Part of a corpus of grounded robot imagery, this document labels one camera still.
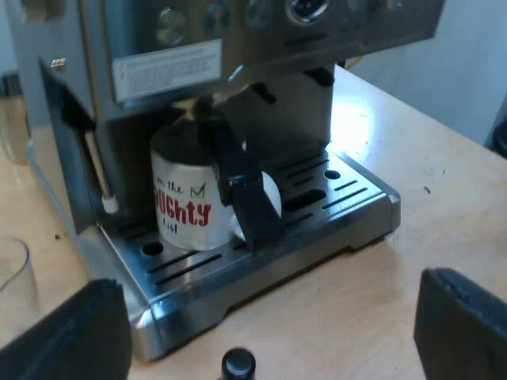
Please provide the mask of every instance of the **stainless steel espresso machine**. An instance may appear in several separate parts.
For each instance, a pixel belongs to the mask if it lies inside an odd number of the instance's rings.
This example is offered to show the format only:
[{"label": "stainless steel espresso machine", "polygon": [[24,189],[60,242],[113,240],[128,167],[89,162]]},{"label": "stainless steel espresso machine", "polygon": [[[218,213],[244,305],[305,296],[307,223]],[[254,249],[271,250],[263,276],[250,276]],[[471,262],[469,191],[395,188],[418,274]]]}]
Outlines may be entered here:
[{"label": "stainless steel espresso machine", "polygon": [[[334,65],[432,37],[443,5],[7,0],[29,161],[90,276],[123,284],[139,358],[398,227],[398,193],[326,149]],[[268,248],[187,252],[158,233],[151,136],[181,116],[178,101],[212,94],[227,98],[217,108],[280,189],[286,233]]]}]

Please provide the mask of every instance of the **white sticker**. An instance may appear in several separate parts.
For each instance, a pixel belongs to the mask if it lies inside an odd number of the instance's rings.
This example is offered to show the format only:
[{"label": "white sticker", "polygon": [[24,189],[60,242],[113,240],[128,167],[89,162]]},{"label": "white sticker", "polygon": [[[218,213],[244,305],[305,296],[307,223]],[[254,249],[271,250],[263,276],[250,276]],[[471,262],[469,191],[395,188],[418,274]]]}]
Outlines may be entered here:
[{"label": "white sticker", "polygon": [[116,100],[127,101],[220,79],[222,40],[114,59]]}]

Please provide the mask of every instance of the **drip tray grate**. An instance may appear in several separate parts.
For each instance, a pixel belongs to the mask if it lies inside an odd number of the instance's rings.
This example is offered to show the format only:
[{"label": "drip tray grate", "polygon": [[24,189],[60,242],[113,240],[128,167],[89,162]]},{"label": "drip tray grate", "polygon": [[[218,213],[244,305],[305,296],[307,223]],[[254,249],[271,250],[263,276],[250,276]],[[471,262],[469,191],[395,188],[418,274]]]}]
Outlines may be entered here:
[{"label": "drip tray grate", "polygon": [[[325,150],[278,160],[263,170],[280,189],[288,241],[385,196],[379,187]],[[238,278],[290,253],[287,244],[251,253],[238,240],[211,251],[188,252],[165,241],[153,220],[121,230],[101,229],[149,303],[211,277],[215,286],[223,285],[216,281],[217,276]]]}]

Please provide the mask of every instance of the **white mug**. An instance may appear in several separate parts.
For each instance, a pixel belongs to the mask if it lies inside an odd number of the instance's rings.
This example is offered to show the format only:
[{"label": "white mug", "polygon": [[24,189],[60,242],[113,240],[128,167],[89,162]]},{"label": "white mug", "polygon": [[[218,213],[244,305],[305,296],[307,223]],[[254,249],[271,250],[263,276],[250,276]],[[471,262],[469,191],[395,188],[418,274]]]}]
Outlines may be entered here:
[{"label": "white mug", "polygon": [[[234,236],[245,240],[232,206],[222,204],[212,159],[199,150],[190,129],[171,135],[164,127],[151,141],[158,230],[185,250],[214,249]],[[278,187],[267,173],[262,177],[266,195],[281,215]]]}]

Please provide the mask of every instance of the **glass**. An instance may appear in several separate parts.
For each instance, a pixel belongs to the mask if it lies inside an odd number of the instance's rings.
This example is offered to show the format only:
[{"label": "glass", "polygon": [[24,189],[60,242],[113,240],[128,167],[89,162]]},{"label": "glass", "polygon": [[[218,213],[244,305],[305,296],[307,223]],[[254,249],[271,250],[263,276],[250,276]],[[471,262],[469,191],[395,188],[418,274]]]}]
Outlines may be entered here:
[{"label": "glass", "polygon": [[32,327],[39,316],[29,249],[15,237],[0,237],[0,349]]}]

